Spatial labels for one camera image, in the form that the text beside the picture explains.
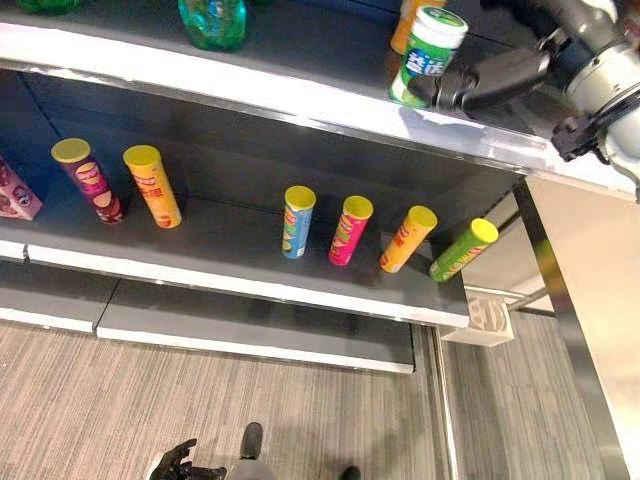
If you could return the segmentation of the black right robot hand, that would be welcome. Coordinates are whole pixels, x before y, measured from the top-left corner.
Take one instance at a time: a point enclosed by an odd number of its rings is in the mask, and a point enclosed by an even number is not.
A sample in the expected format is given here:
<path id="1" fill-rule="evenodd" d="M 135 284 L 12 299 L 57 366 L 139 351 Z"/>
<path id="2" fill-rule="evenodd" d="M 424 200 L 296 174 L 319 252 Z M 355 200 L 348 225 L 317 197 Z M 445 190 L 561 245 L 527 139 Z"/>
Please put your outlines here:
<path id="1" fill-rule="evenodd" d="M 537 46 L 416 76 L 407 90 L 425 107 L 469 113 L 522 95 L 552 76 L 564 91 L 602 52 L 623 42 L 613 1 L 483 1 L 508 10 Z"/>

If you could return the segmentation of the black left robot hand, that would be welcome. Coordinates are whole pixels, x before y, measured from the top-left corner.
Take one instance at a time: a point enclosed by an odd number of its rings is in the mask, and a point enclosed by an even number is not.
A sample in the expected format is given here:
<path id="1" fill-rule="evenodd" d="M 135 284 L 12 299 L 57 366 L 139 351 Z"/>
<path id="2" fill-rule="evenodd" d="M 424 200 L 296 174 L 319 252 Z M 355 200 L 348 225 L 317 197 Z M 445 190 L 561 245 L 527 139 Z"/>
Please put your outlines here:
<path id="1" fill-rule="evenodd" d="M 188 439 L 172 449 L 159 453 L 148 468 L 145 478 L 149 480 L 224 480 L 225 467 L 196 467 L 186 458 L 197 445 L 197 439 Z"/>

